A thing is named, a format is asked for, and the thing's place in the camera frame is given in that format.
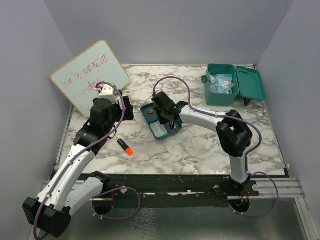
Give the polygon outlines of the teal plaster sheet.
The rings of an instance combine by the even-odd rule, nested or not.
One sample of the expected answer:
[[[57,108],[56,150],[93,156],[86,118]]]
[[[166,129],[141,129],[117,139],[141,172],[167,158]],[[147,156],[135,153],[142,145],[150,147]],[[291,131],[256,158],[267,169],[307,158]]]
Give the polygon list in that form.
[[[151,123],[150,128],[153,131],[155,137],[157,138],[161,138],[168,134],[168,131],[166,130],[165,126],[160,124],[159,121]]]

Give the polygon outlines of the teal divided tray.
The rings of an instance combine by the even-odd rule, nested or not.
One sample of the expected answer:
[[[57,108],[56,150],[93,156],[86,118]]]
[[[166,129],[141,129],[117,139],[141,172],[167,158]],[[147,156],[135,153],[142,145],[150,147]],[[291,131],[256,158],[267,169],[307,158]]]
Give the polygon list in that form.
[[[149,126],[150,130],[151,130],[150,124],[155,123],[155,122],[160,122],[158,119],[157,112],[155,110],[155,104],[153,102],[142,106],[140,108],[140,111],[141,111],[147,125]],[[180,123],[173,124],[173,123],[169,122],[169,123],[164,124],[164,127],[166,128],[168,134],[165,136],[162,136],[162,137],[155,137],[153,131],[151,130],[151,132],[156,140],[163,140],[165,138],[168,138],[170,136],[177,134],[182,129],[182,124],[180,124]]]

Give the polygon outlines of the teal medicine kit box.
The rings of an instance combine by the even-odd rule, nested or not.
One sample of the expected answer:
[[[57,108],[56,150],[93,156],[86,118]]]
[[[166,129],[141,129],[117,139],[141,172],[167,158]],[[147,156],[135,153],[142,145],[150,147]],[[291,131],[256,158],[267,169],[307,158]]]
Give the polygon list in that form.
[[[230,94],[213,93],[211,90],[210,77],[217,74],[232,74],[232,82],[235,86]],[[244,104],[248,105],[251,100],[263,102],[266,93],[261,74],[254,69],[231,64],[214,64],[207,66],[206,74],[201,80],[204,83],[205,102],[208,106],[229,107],[236,97],[241,96]]]

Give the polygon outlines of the blue alcohol pad sachets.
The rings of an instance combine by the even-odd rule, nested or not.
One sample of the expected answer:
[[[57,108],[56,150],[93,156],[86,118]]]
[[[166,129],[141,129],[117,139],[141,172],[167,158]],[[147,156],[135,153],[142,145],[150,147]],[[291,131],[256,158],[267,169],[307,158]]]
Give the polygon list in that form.
[[[211,90],[217,94],[230,94],[232,88],[235,86],[233,83],[232,74],[216,74],[213,77],[216,78],[215,84],[211,84]]]

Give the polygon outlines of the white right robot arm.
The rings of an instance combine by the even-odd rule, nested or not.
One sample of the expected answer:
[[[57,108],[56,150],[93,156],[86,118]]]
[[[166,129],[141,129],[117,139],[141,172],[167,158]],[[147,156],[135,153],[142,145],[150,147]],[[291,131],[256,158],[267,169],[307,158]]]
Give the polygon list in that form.
[[[251,145],[253,133],[237,111],[223,114],[192,108],[184,101],[175,103],[163,91],[154,94],[151,100],[162,125],[190,124],[217,133],[222,149],[229,155],[230,191],[236,196],[247,191],[250,177],[245,150]]]

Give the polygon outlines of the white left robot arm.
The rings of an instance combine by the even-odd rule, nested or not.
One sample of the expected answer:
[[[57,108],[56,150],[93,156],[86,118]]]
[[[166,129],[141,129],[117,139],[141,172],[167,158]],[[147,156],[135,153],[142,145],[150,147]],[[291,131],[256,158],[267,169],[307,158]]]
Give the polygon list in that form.
[[[62,166],[37,197],[28,197],[22,205],[36,240],[48,235],[60,237],[79,208],[95,196],[103,198],[110,193],[110,178],[98,171],[76,190],[73,187],[122,121],[133,119],[133,106],[127,96],[115,102],[106,97],[93,100],[90,118],[76,133]]]

